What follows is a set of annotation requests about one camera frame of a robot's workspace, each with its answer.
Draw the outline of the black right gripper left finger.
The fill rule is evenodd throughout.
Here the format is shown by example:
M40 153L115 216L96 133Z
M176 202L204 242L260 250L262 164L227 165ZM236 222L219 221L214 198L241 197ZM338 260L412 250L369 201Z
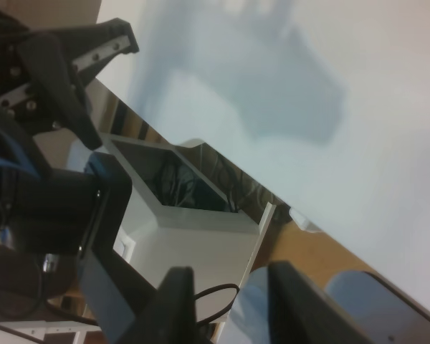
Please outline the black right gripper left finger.
M196 326L194 273L169 270L155 296L128 331L129 343L210 343Z

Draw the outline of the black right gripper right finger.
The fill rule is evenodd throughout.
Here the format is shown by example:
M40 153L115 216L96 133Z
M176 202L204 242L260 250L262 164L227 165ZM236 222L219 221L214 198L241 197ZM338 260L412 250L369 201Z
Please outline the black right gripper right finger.
M271 343L371 343L355 321L289 262L267 267Z

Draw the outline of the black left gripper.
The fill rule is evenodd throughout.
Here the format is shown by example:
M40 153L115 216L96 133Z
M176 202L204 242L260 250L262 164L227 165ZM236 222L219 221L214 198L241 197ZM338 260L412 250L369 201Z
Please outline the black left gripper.
M133 28L119 18L30 29L0 17L0 109L30 135L60 125L95 150L102 141L87 113L85 85L119 54L138 52Z

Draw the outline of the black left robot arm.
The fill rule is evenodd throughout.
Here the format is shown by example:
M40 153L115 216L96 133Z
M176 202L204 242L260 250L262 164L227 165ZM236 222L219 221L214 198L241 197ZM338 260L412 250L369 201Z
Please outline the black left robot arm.
M101 153L86 86L119 54L138 52L122 19L33 31L0 19L0 231L13 249L74 256L82 291L111 343L137 343L153 288L113 249L132 191L118 160ZM34 141L55 128L91 152L82 172L50 166Z

